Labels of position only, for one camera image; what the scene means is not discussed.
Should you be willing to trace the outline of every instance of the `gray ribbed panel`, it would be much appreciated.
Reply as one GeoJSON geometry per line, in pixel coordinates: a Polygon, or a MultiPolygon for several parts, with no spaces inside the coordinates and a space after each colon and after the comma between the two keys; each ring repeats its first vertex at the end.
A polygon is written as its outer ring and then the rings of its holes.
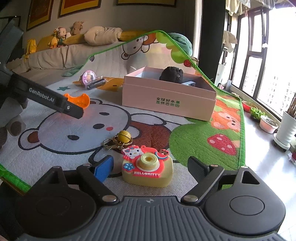
{"type": "MultiPolygon", "coordinates": [[[[242,238],[211,226],[196,207],[182,205],[176,197],[125,197],[104,207],[97,217],[75,235],[54,241],[283,241],[278,234],[242,238]]],[[[20,241],[48,241],[27,234],[20,241]]]]}

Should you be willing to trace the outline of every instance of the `metal screw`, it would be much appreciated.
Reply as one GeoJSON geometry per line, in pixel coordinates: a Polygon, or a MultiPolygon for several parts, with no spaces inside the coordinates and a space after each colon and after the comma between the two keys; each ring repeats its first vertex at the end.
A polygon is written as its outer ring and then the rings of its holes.
{"type": "Polygon", "coordinates": [[[195,195],[185,195],[183,199],[187,202],[196,202],[198,200],[198,197],[195,195]]]}
{"type": "Polygon", "coordinates": [[[105,195],[102,197],[102,200],[104,202],[115,202],[117,200],[117,197],[115,197],[114,195],[105,195]]]}

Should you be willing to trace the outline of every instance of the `framed artwork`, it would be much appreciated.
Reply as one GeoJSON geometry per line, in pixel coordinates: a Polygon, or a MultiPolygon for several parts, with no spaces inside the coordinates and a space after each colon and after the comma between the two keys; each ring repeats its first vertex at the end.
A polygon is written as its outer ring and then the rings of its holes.
{"type": "Polygon", "coordinates": [[[99,8],[100,6],[101,0],[61,0],[59,17],[75,12],[99,8]]]}
{"type": "Polygon", "coordinates": [[[116,5],[160,5],[176,7],[177,0],[117,0],[116,5]]]}
{"type": "Polygon", "coordinates": [[[27,22],[27,30],[50,21],[50,17],[52,15],[53,2],[54,0],[32,0],[31,1],[28,22],[27,22]]]}

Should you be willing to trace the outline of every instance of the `yellow cushion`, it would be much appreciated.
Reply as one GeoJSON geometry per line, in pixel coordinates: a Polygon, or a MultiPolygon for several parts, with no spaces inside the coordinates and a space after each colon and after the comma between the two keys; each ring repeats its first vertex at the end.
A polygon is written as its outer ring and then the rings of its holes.
{"type": "Polygon", "coordinates": [[[86,43],[84,40],[84,34],[73,35],[65,40],[63,40],[63,44],[72,45],[72,44],[83,44],[86,43]]]}
{"type": "Polygon", "coordinates": [[[149,32],[149,31],[145,31],[145,30],[125,31],[125,32],[121,33],[119,40],[124,41],[124,42],[130,41],[130,40],[132,40],[142,34],[145,34],[147,32],[149,32]]]}
{"type": "Polygon", "coordinates": [[[52,40],[52,38],[53,38],[53,35],[49,35],[49,36],[46,36],[46,37],[40,39],[40,41],[37,45],[36,52],[49,49],[50,45],[48,45],[48,43],[52,40]]]}

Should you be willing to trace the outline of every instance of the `cardboard box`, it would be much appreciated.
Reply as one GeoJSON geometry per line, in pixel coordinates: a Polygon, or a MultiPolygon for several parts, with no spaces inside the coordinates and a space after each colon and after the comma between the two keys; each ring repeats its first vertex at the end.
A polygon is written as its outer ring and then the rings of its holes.
{"type": "Polygon", "coordinates": [[[124,77],[122,105],[210,121],[216,91],[200,76],[185,74],[196,87],[159,80],[163,69],[143,67],[124,77]]]}

